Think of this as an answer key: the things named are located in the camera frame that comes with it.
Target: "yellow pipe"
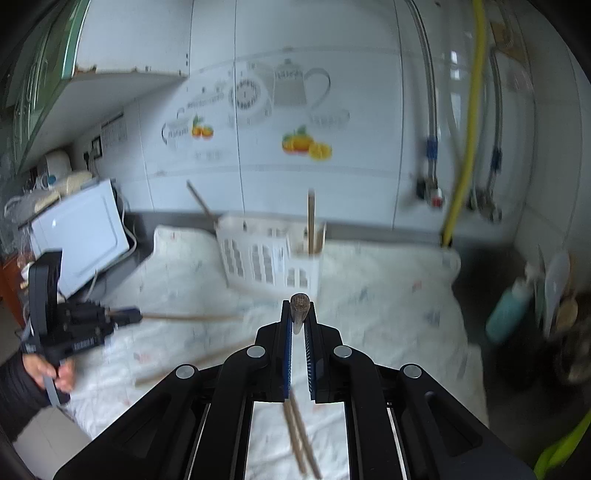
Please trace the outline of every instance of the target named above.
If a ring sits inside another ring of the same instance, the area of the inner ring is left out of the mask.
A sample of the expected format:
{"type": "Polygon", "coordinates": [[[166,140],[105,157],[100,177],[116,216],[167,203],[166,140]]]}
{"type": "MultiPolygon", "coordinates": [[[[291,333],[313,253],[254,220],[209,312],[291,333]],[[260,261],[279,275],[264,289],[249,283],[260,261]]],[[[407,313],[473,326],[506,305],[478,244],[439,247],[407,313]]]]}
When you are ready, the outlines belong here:
{"type": "Polygon", "coordinates": [[[457,218],[464,206],[466,193],[470,188],[472,170],[474,169],[474,156],[476,155],[476,141],[478,133],[478,110],[480,105],[480,92],[482,90],[482,70],[486,57],[486,30],[485,13],[482,0],[472,0],[474,17],[476,23],[476,49],[472,72],[470,74],[470,95],[468,97],[468,126],[466,129],[466,150],[464,152],[464,164],[460,180],[453,194],[452,205],[447,213],[441,243],[448,247],[452,241],[453,229],[456,226],[457,218]]]}

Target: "bottle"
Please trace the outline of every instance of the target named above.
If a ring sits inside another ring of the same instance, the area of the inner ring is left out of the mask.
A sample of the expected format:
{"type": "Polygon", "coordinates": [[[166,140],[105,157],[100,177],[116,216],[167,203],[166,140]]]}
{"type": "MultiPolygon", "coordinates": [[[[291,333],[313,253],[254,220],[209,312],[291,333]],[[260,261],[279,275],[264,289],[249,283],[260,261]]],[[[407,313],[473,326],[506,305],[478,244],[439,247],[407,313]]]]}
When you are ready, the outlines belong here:
{"type": "Polygon", "coordinates": [[[506,289],[496,304],[495,310],[486,321],[486,336],[500,345],[509,338],[524,317],[534,294],[534,282],[527,278],[518,278],[511,288],[506,289]]]}

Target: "human hand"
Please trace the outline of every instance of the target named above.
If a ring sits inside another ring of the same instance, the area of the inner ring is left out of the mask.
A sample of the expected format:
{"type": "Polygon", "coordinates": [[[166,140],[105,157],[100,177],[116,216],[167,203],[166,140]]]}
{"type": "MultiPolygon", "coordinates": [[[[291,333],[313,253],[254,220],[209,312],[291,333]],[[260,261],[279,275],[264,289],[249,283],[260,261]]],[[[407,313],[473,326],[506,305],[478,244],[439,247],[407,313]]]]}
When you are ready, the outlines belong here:
{"type": "Polygon", "coordinates": [[[22,364],[29,376],[43,390],[45,390],[44,375],[53,378],[56,388],[64,393],[70,393],[74,389],[76,374],[74,372],[74,360],[71,358],[66,360],[63,365],[60,365],[57,373],[52,364],[34,353],[24,353],[22,355],[22,364]]]}

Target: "yellow-green cloth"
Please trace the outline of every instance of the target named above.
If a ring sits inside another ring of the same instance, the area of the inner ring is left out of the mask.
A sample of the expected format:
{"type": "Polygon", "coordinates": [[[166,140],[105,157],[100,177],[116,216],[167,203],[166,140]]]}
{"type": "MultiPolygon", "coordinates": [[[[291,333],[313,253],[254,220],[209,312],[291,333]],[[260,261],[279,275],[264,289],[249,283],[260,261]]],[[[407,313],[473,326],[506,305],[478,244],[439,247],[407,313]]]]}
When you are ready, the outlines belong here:
{"type": "Polygon", "coordinates": [[[563,465],[569,459],[590,424],[591,410],[572,432],[542,452],[534,467],[534,473],[538,480],[543,480],[549,470],[563,465]]]}

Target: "silver screw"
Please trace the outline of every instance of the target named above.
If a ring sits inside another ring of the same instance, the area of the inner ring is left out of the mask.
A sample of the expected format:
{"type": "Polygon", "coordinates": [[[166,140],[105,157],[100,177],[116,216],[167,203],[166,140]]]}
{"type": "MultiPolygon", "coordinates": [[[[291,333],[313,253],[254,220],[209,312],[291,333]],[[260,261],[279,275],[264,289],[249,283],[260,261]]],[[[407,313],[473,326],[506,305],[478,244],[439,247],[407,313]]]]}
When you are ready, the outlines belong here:
{"type": "Polygon", "coordinates": [[[335,347],[333,352],[339,358],[347,358],[347,357],[351,356],[351,354],[353,353],[353,350],[351,350],[351,348],[346,345],[339,345],[339,346],[335,347]]]}
{"type": "Polygon", "coordinates": [[[417,365],[407,365],[406,367],[404,367],[404,370],[402,371],[404,372],[404,375],[406,375],[408,378],[419,378],[423,373],[421,367],[417,365]]]}
{"type": "Polygon", "coordinates": [[[191,378],[195,373],[195,369],[191,365],[181,365],[177,368],[176,375],[182,380],[191,378]]]}
{"type": "Polygon", "coordinates": [[[246,354],[251,358],[260,358],[265,355],[265,349],[260,345],[252,345],[247,351],[246,354]]]}

